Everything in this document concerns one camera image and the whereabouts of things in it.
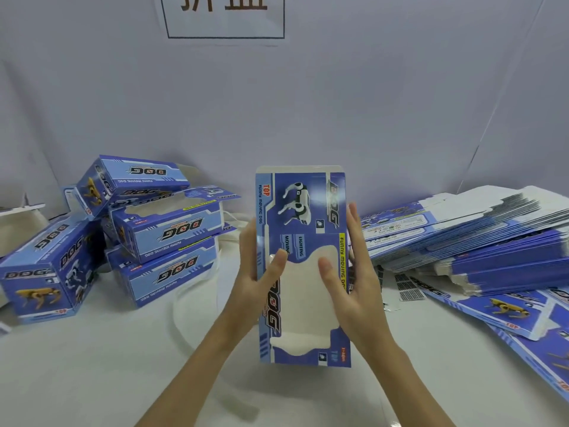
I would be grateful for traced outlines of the person's right hand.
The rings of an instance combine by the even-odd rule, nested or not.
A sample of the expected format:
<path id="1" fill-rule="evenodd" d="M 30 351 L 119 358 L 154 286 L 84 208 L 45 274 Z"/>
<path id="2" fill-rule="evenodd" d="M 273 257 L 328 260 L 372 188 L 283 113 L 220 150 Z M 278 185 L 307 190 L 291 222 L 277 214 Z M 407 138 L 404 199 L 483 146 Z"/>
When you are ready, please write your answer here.
<path id="1" fill-rule="evenodd" d="M 348 204 L 346 222 L 355 260 L 355 281 L 350 294 L 345 289 L 345 301 L 332 303 L 340 327 L 360 353 L 361 349 L 395 344 L 395 341 L 383 309 L 380 282 L 367 251 L 356 203 Z"/>

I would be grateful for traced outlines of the person's left hand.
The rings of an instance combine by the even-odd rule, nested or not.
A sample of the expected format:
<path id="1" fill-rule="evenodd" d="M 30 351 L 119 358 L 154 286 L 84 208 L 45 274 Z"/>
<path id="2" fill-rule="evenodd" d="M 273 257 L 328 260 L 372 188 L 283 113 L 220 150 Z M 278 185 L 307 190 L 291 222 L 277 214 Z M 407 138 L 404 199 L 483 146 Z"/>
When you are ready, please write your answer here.
<path id="1" fill-rule="evenodd" d="M 257 276 L 257 229 L 255 219 L 251 219 L 239 235 L 237 277 L 215 323 L 229 351 L 235 349 L 257 323 L 266 305 L 268 293 L 260 286 L 262 275 Z"/>

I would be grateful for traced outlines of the blue dog toy box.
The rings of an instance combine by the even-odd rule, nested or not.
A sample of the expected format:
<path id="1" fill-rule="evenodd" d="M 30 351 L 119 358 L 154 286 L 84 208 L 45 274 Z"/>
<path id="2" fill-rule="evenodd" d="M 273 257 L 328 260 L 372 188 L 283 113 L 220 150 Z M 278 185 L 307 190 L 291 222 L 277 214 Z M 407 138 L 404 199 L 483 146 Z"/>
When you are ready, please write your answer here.
<path id="1" fill-rule="evenodd" d="M 174 162 L 100 155 L 73 193 L 90 220 L 112 209 L 162 197 L 191 186 L 187 167 Z"/>
<path id="2" fill-rule="evenodd" d="M 277 251 L 287 252 L 287 265 L 268 291 L 259 319 L 260 361 L 350 368 L 351 341 L 318 267 L 326 258 L 349 292 L 344 170 L 261 166 L 255 182 L 258 276 Z"/>

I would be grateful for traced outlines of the person's left forearm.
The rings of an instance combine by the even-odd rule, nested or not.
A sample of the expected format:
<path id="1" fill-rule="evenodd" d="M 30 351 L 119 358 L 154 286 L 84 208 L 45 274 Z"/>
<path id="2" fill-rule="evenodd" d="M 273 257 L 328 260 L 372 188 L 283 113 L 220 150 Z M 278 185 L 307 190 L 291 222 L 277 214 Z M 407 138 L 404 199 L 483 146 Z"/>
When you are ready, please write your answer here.
<path id="1" fill-rule="evenodd" d="M 208 334 L 134 427 L 194 427 L 236 345 L 226 335 Z"/>

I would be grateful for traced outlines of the person's right forearm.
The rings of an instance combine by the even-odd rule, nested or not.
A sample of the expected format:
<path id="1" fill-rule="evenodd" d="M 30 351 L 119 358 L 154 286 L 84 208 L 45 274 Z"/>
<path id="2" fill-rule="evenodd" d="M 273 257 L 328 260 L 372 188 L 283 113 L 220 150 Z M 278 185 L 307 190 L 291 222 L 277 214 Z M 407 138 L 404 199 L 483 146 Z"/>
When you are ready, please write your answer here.
<path id="1" fill-rule="evenodd" d="M 380 383 L 401 427 L 456 427 L 398 345 L 372 346 L 361 349 L 360 353 Z"/>

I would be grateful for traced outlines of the barcode sticker sheet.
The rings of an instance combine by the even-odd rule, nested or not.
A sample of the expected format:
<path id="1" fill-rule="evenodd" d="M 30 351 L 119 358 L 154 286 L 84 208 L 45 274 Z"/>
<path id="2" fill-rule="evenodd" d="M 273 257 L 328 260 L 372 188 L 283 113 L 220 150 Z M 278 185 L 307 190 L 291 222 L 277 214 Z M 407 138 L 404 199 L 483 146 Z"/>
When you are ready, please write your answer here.
<path id="1" fill-rule="evenodd" d="M 419 280 L 404 273 L 396 273 L 393 277 L 401 302 L 423 301 L 426 299 L 418 286 Z"/>

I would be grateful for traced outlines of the folded blue box with window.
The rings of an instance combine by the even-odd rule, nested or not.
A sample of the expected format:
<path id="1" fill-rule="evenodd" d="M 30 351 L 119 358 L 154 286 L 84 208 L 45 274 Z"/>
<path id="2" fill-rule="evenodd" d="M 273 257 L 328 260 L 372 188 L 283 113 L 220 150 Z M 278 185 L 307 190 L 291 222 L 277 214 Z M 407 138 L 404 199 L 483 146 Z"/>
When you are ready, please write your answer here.
<path id="1" fill-rule="evenodd" d="M 106 252 L 113 276 L 136 308 L 146 306 L 174 289 L 203 280 L 215 267 L 217 239 L 207 238 L 144 264 L 134 261 L 123 247 Z"/>
<path id="2" fill-rule="evenodd" d="M 220 234 L 226 201 L 238 194 L 217 186 L 190 188 L 110 211 L 118 240 L 140 264 Z"/>

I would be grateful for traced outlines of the pile of flat blue cartons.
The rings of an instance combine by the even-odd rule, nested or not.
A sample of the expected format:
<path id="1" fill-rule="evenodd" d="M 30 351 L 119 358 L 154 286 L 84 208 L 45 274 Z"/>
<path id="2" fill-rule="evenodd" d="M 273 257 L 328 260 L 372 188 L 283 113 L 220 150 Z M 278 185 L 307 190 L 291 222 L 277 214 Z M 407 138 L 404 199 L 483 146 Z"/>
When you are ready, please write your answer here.
<path id="1" fill-rule="evenodd" d="M 361 227 L 380 278 L 484 322 L 569 403 L 569 197 L 481 186 Z"/>

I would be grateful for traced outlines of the folded blue dog toy box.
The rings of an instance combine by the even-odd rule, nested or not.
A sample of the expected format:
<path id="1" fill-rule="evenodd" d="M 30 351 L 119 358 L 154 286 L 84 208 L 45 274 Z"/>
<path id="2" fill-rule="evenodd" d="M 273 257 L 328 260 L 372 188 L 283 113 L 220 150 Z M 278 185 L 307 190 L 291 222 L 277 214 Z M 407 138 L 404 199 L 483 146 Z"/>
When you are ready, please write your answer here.
<path id="1" fill-rule="evenodd" d="M 174 162 L 100 155 L 73 193 L 90 220 L 112 209 L 162 197 L 191 186 L 187 167 Z"/>

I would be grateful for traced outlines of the large folded blue toy box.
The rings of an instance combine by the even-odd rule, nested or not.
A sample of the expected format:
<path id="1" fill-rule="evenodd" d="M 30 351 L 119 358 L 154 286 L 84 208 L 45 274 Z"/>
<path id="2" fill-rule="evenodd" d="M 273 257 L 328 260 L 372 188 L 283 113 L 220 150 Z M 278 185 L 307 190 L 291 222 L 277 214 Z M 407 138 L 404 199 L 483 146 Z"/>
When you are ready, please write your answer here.
<path id="1" fill-rule="evenodd" d="M 54 220 L 0 261 L 0 286 L 22 324 L 75 316 L 105 262 L 99 221 Z"/>

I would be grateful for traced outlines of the white paper sign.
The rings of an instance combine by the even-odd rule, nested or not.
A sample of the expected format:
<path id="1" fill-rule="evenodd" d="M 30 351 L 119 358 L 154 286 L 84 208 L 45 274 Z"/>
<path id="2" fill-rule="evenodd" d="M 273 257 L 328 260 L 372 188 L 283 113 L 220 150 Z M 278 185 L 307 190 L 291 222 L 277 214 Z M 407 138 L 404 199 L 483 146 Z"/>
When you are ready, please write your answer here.
<path id="1" fill-rule="evenodd" d="M 278 41 L 286 38 L 287 0 L 154 0 L 171 40 Z"/>

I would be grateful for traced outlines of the beige cloth bag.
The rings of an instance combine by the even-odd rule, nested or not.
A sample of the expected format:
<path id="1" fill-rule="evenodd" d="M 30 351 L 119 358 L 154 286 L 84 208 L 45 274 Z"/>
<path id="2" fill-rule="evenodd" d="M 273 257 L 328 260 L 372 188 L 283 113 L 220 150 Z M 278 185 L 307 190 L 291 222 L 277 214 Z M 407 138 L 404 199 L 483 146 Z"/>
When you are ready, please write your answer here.
<path id="1" fill-rule="evenodd" d="M 28 242 L 48 226 L 41 209 L 45 204 L 0 208 L 0 259 Z"/>

